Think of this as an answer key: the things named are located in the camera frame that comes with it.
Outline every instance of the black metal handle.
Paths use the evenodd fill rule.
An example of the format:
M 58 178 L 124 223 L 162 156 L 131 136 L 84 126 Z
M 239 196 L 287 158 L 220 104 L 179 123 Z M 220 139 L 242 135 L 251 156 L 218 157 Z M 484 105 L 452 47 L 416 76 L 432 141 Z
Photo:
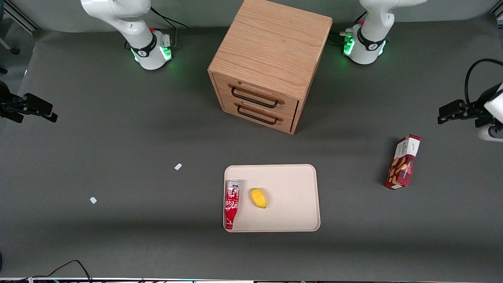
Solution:
M 251 118 L 251 119 L 255 119 L 255 120 L 260 121 L 260 122 L 262 122 L 262 123 L 266 123 L 266 124 L 269 124 L 269 125 L 274 125 L 274 124 L 276 124 L 276 122 L 278 121 L 278 119 L 277 119 L 277 118 L 275 118 L 275 119 L 274 119 L 274 122 L 270 122 L 270 121 L 264 120 L 264 119 L 262 119 L 262 118 L 255 117 L 255 116 L 253 116 L 253 115 L 251 115 L 251 114 L 244 113 L 244 112 L 240 111 L 240 109 L 241 109 L 241 105 L 238 105 L 238 106 L 237 106 L 237 112 L 238 112 L 239 114 L 241 114 L 241 115 L 243 115 L 243 116 L 246 116 L 246 117 L 248 117 L 248 118 Z
M 240 98 L 240 99 L 243 99 L 246 101 L 250 101 L 250 102 L 253 102 L 255 104 L 259 104 L 260 106 L 264 106 L 267 108 L 275 108 L 276 106 L 278 106 L 278 102 L 279 102 L 278 100 L 276 100 L 276 102 L 273 105 L 271 105 L 271 104 L 267 104 L 264 102 L 260 102 L 258 100 L 252 99 L 252 98 L 248 98 L 248 97 L 236 94 L 236 93 L 234 93 L 235 90 L 236 90 L 236 87 L 232 87 L 232 90 L 230 91 L 232 93 L 232 96 L 234 96 L 234 97 L 237 97 L 237 98 Z

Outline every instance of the red box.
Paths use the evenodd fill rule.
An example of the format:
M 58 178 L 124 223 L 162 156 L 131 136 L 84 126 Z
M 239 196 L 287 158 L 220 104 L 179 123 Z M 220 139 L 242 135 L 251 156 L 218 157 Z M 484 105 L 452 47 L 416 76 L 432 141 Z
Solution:
M 409 185 L 420 141 L 420 137 L 410 134 L 398 142 L 393 163 L 384 184 L 386 188 L 397 190 Z

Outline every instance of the yellow fruit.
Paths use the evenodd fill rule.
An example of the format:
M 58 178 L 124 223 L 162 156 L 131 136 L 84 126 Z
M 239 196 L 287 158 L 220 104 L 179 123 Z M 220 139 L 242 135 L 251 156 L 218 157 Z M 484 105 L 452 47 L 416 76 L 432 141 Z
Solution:
M 250 197 L 252 198 L 251 200 L 253 200 L 256 206 L 260 208 L 266 208 L 267 206 L 266 196 L 264 196 L 264 194 L 259 188 L 252 189 L 250 191 Z

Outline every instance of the black cable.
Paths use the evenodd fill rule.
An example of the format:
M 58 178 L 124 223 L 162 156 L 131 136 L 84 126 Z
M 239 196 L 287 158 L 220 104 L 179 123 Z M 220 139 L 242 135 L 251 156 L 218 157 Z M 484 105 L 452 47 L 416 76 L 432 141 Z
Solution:
M 174 27 L 175 29 L 175 43 L 173 44 L 173 48 L 175 48 L 177 46 L 177 43 L 178 43 L 178 28 L 175 27 L 170 21 L 168 21 L 167 19 L 165 18 L 162 18 L 163 20 L 165 20 L 168 24 L 170 24 L 172 27 Z
M 495 59 L 485 58 L 485 59 L 480 59 L 479 61 L 473 63 L 472 66 L 470 67 L 470 69 L 468 69 L 468 72 L 466 73 L 466 78 L 465 78 L 465 100 L 466 100 L 466 104 L 468 104 L 468 107 L 470 107 L 470 109 L 473 109 L 473 105 L 471 105 L 470 99 L 468 97 L 468 81 L 470 80 L 470 75 L 471 75 L 471 72 L 473 71 L 473 68 L 475 68 L 475 66 L 477 66 L 478 64 L 480 64 L 482 62 L 491 62 L 494 64 L 498 64 L 500 66 L 503 66 L 503 62 L 501 62 L 501 61 L 498 61 Z
M 353 24 L 357 23 L 361 18 L 363 18 L 364 15 L 367 14 L 367 10 L 365 10 L 365 12 L 363 12 L 363 14 L 361 16 L 359 16 L 354 22 Z
M 165 18 L 165 17 L 163 17 L 163 16 L 161 16 L 161 18 L 162 18 L 163 20 L 165 20 L 165 21 L 166 21 L 169 25 L 171 25 L 171 26 L 172 26 L 175 30 L 177 30 L 177 29 L 178 29 L 178 28 L 177 28 L 177 27 L 175 27 L 175 25 L 173 25 L 173 24 L 172 24 L 172 23 L 171 23 L 171 22 L 170 22 L 167 18 Z
M 159 15 L 160 17 L 162 17 L 163 19 L 170 20 L 170 21 L 175 22 L 175 23 L 177 23 L 177 24 L 179 24 L 179 25 L 182 25 L 182 26 L 184 26 L 184 27 L 186 27 L 186 28 L 189 28 L 189 27 L 188 27 L 187 25 L 185 25 L 185 24 L 182 24 L 182 23 L 180 23 L 180 22 L 177 22 L 177 21 L 175 21 L 175 20 L 173 20 L 173 19 L 170 19 L 170 18 L 168 18 L 168 17 L 166 17 L 166 16 L 161 15 L 158 11 L 156 11 L 156 10 L 155 10 L 154 8 L 152 8 L 152 7 L 150 7 L 150 9 L 152 10 L 152 12 L 156 13 L 157 15 Z
M 344 43 L 342 43 L 342 42 L 338 42 L 338 41 L 335 41 L 335 40 L 333 40 L 333 39 L 331 39 L 331 38 L 329 38 L 329 37 L 327 37 L 327 39 L 328 39 L 328 40 L 330 40 L 330 41 L 331 41 L 331 42 L 333 42 L 333 43 L 337 43 L 337 44 L 339 44 L 339 45 L 344 45 Z
M 88 281 L 89 283 L 92 283 L 92 280 L 91 280 L 91 276 L 89 276 L 89 273 L 88 271 L 86 270 L 86 268 L 82 265 L 82 263 L 77 260 L 77 259 L 74 259 L 74 260 L 71 260 L 65 264 L 63 264 L 62 266 L 56 268 L 54 271 L 52 271 L 51 273 L 49 273 L 48 275 L 37 275 L 37 276 L 30 276 L 30 277 L 26 277 L 26 278 L 23 278 L 23 279 L 20 279 L 20 280 L 10 280 L 10 281 L 6 281 L 6 282 L 9 282 L 9 283 L 22 283 L 24 281 L 26 281 L 28 278 L 40 278 L 40 277 L 50 277 L 51 275 L 53 275 L 54 273 L 56 273 L 56 271 L 60 270 L 61 268 L 69 265 L 70 263 L 72 262 L 76 262 L 78 263 L 81 267 L 82 267 L 82 270 L 84 270 L 84 273 L 86 274 L 86 277 L 88 278 Z
M 503 3 L 499 3 L 499 4 L 496 4 L 496 5 L 498 5 L 498 6 L 497 6 L 497 7 L 495 7 L 495 8 L 493 7 L 493 9 L 492 9 L 492 12 L 493 12 L 493 13 L 496 13 L 496 11 L 497 11 L 499 8 L 501 8 L 501 6 L 503 5 Z

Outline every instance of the wood grain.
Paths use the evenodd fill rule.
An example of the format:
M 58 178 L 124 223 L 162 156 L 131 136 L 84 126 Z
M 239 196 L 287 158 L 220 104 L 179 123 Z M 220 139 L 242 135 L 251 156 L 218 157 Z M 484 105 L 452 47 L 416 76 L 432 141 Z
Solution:
M 209 70 L 303 100 L 331 24 L 326 16 L 245 0 Z
M 218 93 L 220 94 L 220 100 L 235 101 L 238 103 L 252 104 L 255 108 L 262 110 L 266 113 L 279 114 L 282 116 L 287 116 L 293 119 L 295 114 L 295 109 L 297 108 L 297 100 L 289 98 L 288 96 L 280 96 L 276 93 L 271 93 L 267 91 L 260 90 L 258 88 L 252 88 L 243 84 L 241 81 L 237 81 L 232 78 L 226 78 L 224 76 L 219 76 L 214 74 L 215 85 L 217 86 Z M 276 101 L 278 104 L 274 108 L 268 108 L 261 106 L 259 104 L 246 101 L 244 99 L 237 98 L 232 95 L 232 87 L 235 87 L 234 93 L 241 95 L 259 102 L 273 105 Z
M 326 16 L 266 0 L 244 0 L 208 67 L 222 109 L 258 123 L 237 113 L 234 103 L 280 115 L 286 118 L 281 124 L 261 124 L 293 134 L 331 24 Z M 269 108 L 237 98 L 233 88 L 262 103 L 278 100 L 278 105 Z
M 232 102 L 230 100 L 222 100 L 222 103 L 224 105 L 224 109 L 223 109 L 224 112 L 227 112 L 227 113 L 232 114 L 234 116 L 237 116 L 239 118 L 246 119 L 248 121 L 252 121 L 252 122 L 258 123 L 260 125 L 264 125 L 264 126 L 269 127 L 269 128 L 273 128 L 273 129 L 276 129 L 276 130 L 279 130 L 279 131 L 291 134 L 290 128 L 292 126 L 292 121 L 293 121 L 292 118 L 284 117 L 284 116 L 277 115 L 277 114 L 272 115 L 270 113 L 265 113 L 261 109 L 257 109 L 255 106 L 252 106 L 250 104 L 236 103 L 236 102 Z M 264 120 L 267 120 L 267 121 L 270 121 L 270 122 L 273 122 L 275 119 L 277 119 L 276 124 L 269 125 L 269 124 L 257 121 L 256 119 L 249 118 L 249 117 L 246 117 L 246 116 L 244 116 L 242 114 L 239 114 L 238 111 L 237 111 L 237 107 L 239 105 L 241 105 L 241 107 L 242 107 L 241 108 L 242 112 L 245 112 L 247 114 L 253 115 L 255 117 L 258 117 L 258 118 L 261 118 L 261 119 L 264 119 Z

